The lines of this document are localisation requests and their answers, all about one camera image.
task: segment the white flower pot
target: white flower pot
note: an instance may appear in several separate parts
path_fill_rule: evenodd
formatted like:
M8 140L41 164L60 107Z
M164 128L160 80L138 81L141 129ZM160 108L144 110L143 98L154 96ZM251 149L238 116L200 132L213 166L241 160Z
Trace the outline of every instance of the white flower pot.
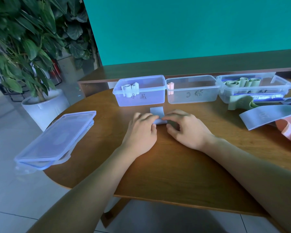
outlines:
M23 108L29 113L42 131L45 131L54 118L70 106L61 89L50 90L48 94L48 96L44 94L47 100L44 102L39 103L37 97L29 97L22 101Z

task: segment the forearm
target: forearm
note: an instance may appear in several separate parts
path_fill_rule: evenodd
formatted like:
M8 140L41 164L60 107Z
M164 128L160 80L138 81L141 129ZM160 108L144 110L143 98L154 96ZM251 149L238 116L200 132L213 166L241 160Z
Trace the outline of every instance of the forearm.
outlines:
M121 178L134 161L122 147L63 196L28 232L94 232Z
M222 165L286 230L291 232L291 172L213 138L203 152Z

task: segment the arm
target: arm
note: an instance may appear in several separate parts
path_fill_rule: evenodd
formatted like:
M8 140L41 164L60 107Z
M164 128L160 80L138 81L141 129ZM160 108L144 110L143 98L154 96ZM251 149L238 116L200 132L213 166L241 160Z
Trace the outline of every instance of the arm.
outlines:
M174 110L162 119L177 122L179 131L167 124L171 136L187 147L204 152L222 165L282 227L291 232L290 171L215 137L192 114Z
M156 142L159 116L135 113L122 145L92 174L64 195L28 232L90 232L113 196L121 178Z

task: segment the plastic container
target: plastic container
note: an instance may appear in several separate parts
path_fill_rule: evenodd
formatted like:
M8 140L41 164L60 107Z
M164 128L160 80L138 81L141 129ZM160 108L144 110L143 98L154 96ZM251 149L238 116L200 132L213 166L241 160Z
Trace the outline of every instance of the plastic container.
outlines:
M138 90L125 94L121 87L139 84ZM113 89L119 106L162 104L165 102L166 80L163 75L120 79Z
M37 170L67 161L77 142L93 126L95 115L96 111L64 114L14 160Z
M239 78L259 78L260 84L258 87L228 87L223 82L228 80L238 80ZM255 103L265 101L282 101L283 97L291 89L291 82L272 73L256 73L256 74L231 74L217 76L216 84L220 86L219 97L228 104L230 96L233 95L250 95Z
M167 98L170 104L215 101L220 86L211 75L169 78L166 84L174 83L174 89L167 88Z

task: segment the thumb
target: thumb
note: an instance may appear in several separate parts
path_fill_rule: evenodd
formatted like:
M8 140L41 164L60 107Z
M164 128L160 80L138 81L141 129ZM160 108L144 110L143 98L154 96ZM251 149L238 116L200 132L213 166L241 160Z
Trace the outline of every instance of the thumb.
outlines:
M167 132L177 140L178 135L180 134L179 131L177 131L176 129L174 129L174 127L171 124L166 124L167 127Z
M152 125L151 125L151 134L152 135L156 135L156 132L157 132L157 130L156 130L156 124L155 123L152 123Z

